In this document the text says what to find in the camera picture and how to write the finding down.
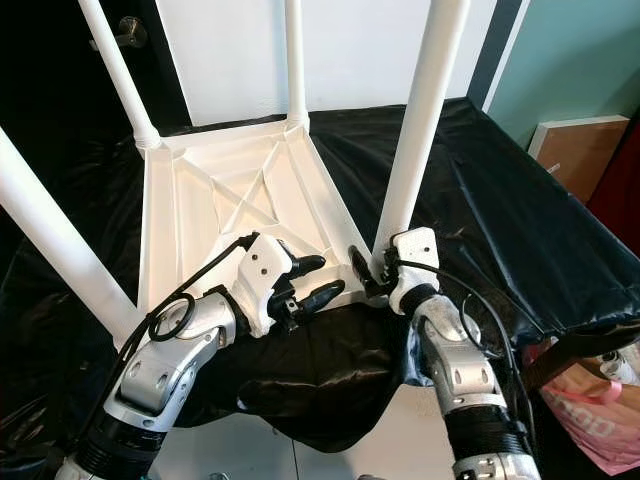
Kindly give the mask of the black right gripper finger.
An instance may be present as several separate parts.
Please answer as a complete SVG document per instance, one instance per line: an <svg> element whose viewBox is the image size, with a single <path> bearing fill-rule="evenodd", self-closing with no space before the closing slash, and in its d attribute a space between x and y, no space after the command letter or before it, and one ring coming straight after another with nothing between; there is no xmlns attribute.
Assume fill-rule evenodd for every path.
<svg viewBox="0 0 640 480"><path fill-rule="evenodd" d="M369 265L369 261L365 259L365 256L361 253L361 248L357 244L352 244L348 247L349 259L351 259L351 266L357 279L360 280L361 287L365 292L378 291L378 279L372 274L372 270Z"/></svg>

